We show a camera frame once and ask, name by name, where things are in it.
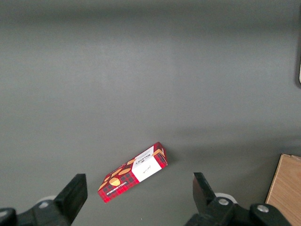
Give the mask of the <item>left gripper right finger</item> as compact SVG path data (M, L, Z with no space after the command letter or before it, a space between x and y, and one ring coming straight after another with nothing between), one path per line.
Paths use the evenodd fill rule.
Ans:
M194 214L187 226L249 226L248 210L235 204L231 199L218 197L201 172L193 173L193 199L198 213Z

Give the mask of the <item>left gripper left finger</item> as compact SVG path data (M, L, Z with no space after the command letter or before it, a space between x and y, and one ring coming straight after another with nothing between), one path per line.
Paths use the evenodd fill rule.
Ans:
M19 226L70 226L87 200L87 179L77 174L53 200L17 215Z

